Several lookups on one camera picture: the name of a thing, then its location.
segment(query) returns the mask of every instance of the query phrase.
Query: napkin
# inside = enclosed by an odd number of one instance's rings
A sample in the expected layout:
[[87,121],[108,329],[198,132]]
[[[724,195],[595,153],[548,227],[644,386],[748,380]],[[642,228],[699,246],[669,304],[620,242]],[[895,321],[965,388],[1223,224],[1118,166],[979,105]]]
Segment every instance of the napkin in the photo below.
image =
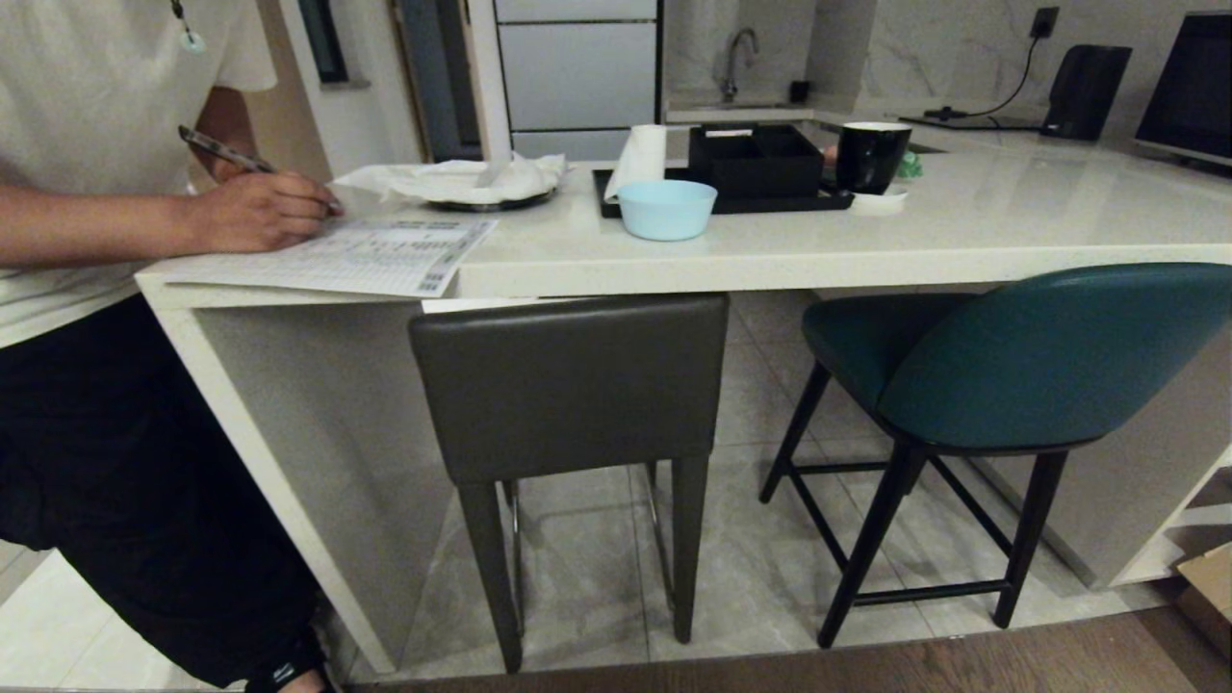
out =
[[516,152],[513,162],[452,160],[429,166],[389,168],[379,171],[381,180],[368,181],[384,190],[382,202],[392,197],[495,205],[508,200],[526,200],[551,192],[565,171],[564,154],[527,159]]
[[636,125],[630,128],[628,139],[625,141],[625,149],[620,153],[620,162],[612,171],[607,189],[604,191],[605,202],[616,201],[616,191],[620,186],[639,180],[663,180],[663,169],[667,168],[668,158],[668,128],[662,125]]

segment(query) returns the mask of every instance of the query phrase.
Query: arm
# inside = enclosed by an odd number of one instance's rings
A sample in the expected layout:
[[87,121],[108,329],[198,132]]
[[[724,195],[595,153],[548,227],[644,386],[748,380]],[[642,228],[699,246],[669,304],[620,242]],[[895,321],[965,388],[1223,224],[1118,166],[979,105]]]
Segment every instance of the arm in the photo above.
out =
[[[212,137],[254,150],[248,111],[237,123],[232,96],[218,95],[227,91],[211,92],[197,125],[212,128]],[[334,200],[323,185],[298,174],[238,175],[211,165],[224,182],[196,197],[57,195],[0,184],[0,268],[276,250],[318,233],[325,205]]]

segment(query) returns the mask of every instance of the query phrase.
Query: white t-shirt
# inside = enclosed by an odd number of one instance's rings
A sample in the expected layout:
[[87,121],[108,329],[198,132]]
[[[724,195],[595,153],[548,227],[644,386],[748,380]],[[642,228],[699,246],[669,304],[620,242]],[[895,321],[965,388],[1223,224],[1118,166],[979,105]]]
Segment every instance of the white t-shirt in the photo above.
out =
[[[0,182],[47,192],[163,195],[187,190],[192,127],[212,86],[274,86],[251,0],[184,0],[203,54],[160,0],[0,1]],[[0,243],[4,243],[0,219]],[[0,348],[134,293],[136,263],[0,268]]]

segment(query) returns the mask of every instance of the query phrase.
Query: paper towel roll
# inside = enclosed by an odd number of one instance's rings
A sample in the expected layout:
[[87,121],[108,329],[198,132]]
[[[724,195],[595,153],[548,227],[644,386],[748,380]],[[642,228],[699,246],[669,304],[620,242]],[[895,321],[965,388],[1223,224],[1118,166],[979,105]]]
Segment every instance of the paper towel roll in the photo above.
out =
[[615,202],[620,186],[641,180],[663,180],[668,159],[668,128],[662,125],[636,125],[630,128],[620,162],[612,171],[604,201]]

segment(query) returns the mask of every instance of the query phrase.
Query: pen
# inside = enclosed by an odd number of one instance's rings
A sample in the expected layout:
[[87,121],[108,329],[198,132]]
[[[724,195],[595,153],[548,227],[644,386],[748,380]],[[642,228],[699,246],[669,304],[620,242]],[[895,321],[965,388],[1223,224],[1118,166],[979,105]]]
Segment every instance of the pen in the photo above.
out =
[[[180,139],[184,139],[185,142],[187,142],[192,147],[196,147],[197,149],[201,149],[206,154],[211,154],[225,162],[230,162],[235,165],[244,166],[244,170],[249,173],[257,173],[257,171],[277,173],[277,169],[275,169],[274,165],[266,162],[265,159],[260,157],[249,157],[248,154],[241,154],[240,152],[232,149],[230,147],[223,144],[222,142],[218,142],[213,137],[209,137],[208,134],[202,134],[192,128],[184,127],[182,125],[180,126]],[[342,206],[339,205],[338,202],[329,202],[329,208],[335,212],[342,211]]]

